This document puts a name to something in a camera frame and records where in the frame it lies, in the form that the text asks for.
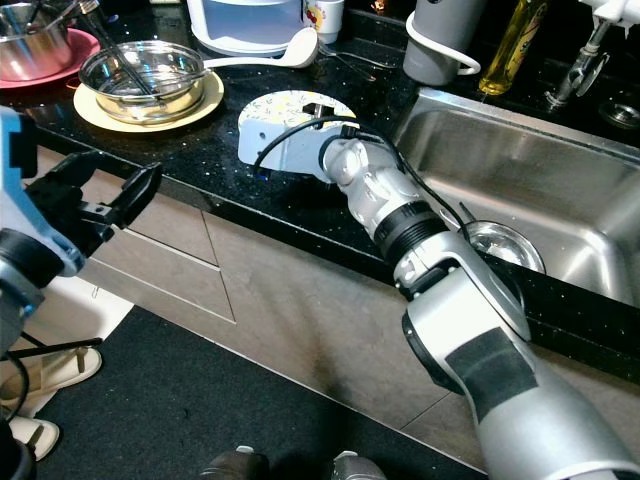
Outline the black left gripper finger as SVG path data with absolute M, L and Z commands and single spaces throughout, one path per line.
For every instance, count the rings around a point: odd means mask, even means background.
M 111 224 L 127 228 L 146 209 L 163 179 L 163 165 L 151 163 L 141 166 L 125 180 L 122 191 L 111 201 Z
M 74 188 L 78 196 L 83 195 L 84 184 L 100 168 L 102 160 L 108 159 L 105 152 L 77 152 L 63 159 L 63 183 Z

